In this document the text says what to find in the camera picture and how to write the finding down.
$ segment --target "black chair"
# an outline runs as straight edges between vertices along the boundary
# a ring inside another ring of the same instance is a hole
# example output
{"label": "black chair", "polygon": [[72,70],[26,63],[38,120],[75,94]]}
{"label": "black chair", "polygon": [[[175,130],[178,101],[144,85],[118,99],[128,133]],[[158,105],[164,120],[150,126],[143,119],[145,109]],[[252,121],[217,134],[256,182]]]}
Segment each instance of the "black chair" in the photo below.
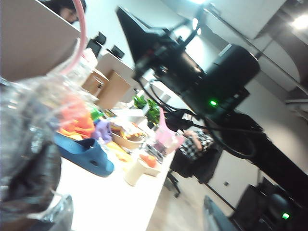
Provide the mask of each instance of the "black chair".
{"label": "black chair", "polygon": [[174,196],[178,198],[181,191],[178,187],[179,181],[172,175],[173,171],[184,178],[195,176],[200,184],[206,184],[214,175],[221,153],[222,148],[214,143],[204,151],[201,157],[197,160],[192,160],[178,149],[167,174],[167,178],[170,179],[177,191]]}

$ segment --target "green light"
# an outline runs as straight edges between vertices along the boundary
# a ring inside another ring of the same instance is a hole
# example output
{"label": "green light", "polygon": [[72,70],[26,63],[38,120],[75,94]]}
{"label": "green light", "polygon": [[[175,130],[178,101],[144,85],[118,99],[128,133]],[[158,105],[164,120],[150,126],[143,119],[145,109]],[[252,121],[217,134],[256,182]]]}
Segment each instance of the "green light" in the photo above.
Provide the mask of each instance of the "green light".
{"label": "green light", "polygon": [[290,215],[287,214],[287,213],[284,213],[284,214],[282,215],[282,218],[285,219],[285,220],[287,220],[289,217],[290,217]]}
{"label": "green light", "polygon": [[217,106],[217,105],[218,105],[218,103],[215,102],[214,100],[211,100],[211,101],[210,101],[210,104],[211,104],[212,106]]}

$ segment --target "ceiling light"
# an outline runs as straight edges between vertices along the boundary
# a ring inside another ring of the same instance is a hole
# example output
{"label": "ceiling light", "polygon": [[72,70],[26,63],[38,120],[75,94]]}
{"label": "ceiling light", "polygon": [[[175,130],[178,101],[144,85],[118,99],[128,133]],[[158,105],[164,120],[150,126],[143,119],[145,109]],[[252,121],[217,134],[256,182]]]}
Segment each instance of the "ceiling light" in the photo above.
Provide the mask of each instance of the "ceiling light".
{"label": "ceiling light", "polygon": [[[196,18],[194,18],[193,20],[192,20],[192,28],[195,30],[196,28],[197,28],[197,25],[198,25],[198,19],[196,19]],[[199,28],[198,30],[197,30],[197,34],[198,35],[201,35],[201,28]]]}
{"label": "ceiling light", "polygon": [[305,14],[295,19],[292,22],[292,26],[294,26],[298,30],[307,28],[308,27],[308,15]]}
{"label": "ceiling light", "polygon": [[192,20],[192,25],[193,25],[192,28],[195,30],[197,28],[197,25],[198,25],[198,19],[194,18]]}
{"label": "ceiling light", "polygon": [[192,2],[194,3],[197,3],[197,4],[201,4],[203,3],[205,0],[191,0]]}

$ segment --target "pink tube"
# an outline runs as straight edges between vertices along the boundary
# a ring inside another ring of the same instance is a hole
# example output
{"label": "pink tube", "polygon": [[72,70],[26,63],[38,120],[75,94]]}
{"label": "pink tube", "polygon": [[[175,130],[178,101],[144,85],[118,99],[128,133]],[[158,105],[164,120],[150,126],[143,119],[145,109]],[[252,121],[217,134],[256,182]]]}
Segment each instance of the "pink tube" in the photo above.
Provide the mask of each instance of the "pink tube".
{"label": "pink tube", "polygon": [[73,0],[76,12],[79,18],[80,22],[80,45],[77,51],[77,54],[73,58],[72,62],[65,68],[63,69],[60,74],[66,75],[68,72],[70,72],[73,67],[79,62],[79,59],[86,47],[87,43],[87,37],[86,37],[86,20],[85,20],[85,13],[81,4],[80,0]]}

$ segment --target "green plant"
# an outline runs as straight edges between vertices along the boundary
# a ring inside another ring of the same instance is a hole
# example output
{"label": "green plant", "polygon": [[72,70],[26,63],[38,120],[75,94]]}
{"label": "green plant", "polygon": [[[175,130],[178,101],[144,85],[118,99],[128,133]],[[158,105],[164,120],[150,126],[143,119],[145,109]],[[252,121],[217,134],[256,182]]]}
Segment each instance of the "green plant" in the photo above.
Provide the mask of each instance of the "green plant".
{"label": "green plant", "polygon": [[149,105],[149,111],[145,115],[148,118],[149,122],[152,122],[153,124],[159,123],[159,108],[158,105],[151,99],[145,100],[144,96],[141,97],[135,96],[134,97],[134,106],[136,108],[142,109],[145,107],[145,105]]}

